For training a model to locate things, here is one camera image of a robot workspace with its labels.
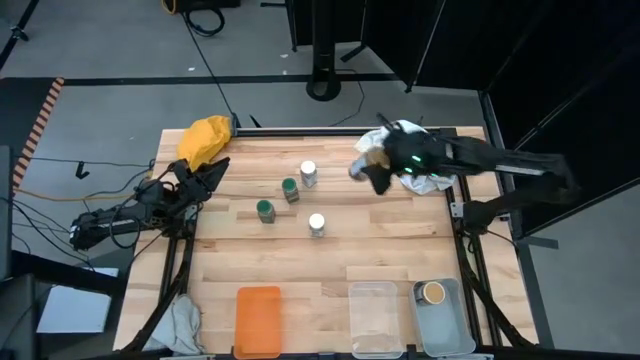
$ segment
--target white cloth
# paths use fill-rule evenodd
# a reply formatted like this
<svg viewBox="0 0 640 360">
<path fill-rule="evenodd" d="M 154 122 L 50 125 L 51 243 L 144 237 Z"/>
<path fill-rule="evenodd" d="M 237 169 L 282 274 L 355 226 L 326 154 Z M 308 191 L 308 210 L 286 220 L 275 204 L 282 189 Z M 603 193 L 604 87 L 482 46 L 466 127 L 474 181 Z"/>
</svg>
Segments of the white cloth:
<svg viewBox="0 0 640 360">
<path fill-rule="evenodd" d="M 427 132 L 422 126 L 416 125 L 407 120 L 398 120 L 397 121 L 400 126 L 407 133 L 424 131 Z M 368 151 L 372 147 L 382 147 L 382 142 L 384 139 L 389 136 L 389 130 L 387 130 L 384 126 L 378 130 L 371 130 L 368 133 L 364 134 L 360 140 L 355 144 L 354 148 L 361 153 Z M 455 181 L 455 176 L 425 176 L 420 175 L 415 178 L 411 175 L 403 175 L 400 177 L 400 182 L 407 189 L 415 192 L 419 195 L 424 195 L 433 190 L 444 190 L 451 185 L 453 185 Z"/>
<path fill-rule="evenodd" d="M 169 348 L 181 355 L 205 352 L 198 341 L 200 310 L 187 295 L 179 295 L 162 315 L 144 350 Z"/>
</svg>

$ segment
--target gray cloth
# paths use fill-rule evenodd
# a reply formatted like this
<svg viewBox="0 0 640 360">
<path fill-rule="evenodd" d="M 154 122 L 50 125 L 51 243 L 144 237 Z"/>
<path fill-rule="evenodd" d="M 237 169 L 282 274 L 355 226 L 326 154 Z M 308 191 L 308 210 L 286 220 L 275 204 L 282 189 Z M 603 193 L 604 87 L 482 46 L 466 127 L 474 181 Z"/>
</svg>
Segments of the gray cloth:
<svg viewBox="0 0 640 360">
<path fill-rule="evenodd" d="M 198 341 L 200 310 L 187 295 L 176 297 L 160 319 L 144 350 L 169 348 L 181 355 L 205 352 Z"/>
</svg>

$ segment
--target green can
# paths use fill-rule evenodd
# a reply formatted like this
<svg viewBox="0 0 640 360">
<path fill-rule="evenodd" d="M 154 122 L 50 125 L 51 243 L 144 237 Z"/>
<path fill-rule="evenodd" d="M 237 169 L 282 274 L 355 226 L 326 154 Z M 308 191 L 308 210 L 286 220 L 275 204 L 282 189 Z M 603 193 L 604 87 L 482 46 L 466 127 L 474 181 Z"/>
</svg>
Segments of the green can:
<svg viewBox="0 0 640 360">
<path fill-rule="evenodd" d="M 260 221 L 262 221 L 263 224 L 273 224 L 276 222 L 276 209 L 273 208 L 273 204 L 269 201 L 258 201 L 256 210 L 258 210 L 258 217 L 260 217 Z"/>
<path fill-rule="evenodd" d="M 284 193 L 284 198 L 287 199 L 287 202 L 289 204 L 300 200 L 298 185 L 292 178 L 286 178 L 282 180 L 282 192 Z"/>
</svg>

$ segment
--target white bottle cap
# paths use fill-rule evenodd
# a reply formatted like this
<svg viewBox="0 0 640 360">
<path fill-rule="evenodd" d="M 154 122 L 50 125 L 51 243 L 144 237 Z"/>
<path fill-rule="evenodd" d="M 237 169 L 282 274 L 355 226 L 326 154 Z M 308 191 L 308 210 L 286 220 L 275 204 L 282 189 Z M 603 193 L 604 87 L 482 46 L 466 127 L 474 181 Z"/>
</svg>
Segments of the white bottle cap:
<svg viewBox="0 0 640 360">
<path fill-rule="evenodd" d="M 305 161 L 300 165 L 300 170 L 305 174 L 313 174 L 316 171 L 316 164 L 313 161 Z"/>
<path fill-rule="evenodd" d="M 313 214 L 309 217 L 309 226 L 312 229 L 322 229 L 324 226 L 324 216 L 320 214 Z"/>
</svg>

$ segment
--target yellow cloth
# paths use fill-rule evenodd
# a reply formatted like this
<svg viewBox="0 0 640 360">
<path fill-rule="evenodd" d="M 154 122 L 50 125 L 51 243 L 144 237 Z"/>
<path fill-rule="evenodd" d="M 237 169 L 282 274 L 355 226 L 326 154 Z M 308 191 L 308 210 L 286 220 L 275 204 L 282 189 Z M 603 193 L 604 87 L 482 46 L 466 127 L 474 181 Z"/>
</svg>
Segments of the yellow cloth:
<svg viewBox="0 0 640 360">
<path fill-rule="evenodd" d="M 231 139 L 231 119 L 215 115 L 194 122 L 178 144 L 178 159 L 187 159 L 191 171 L 208 163 Z"/>
</svg>

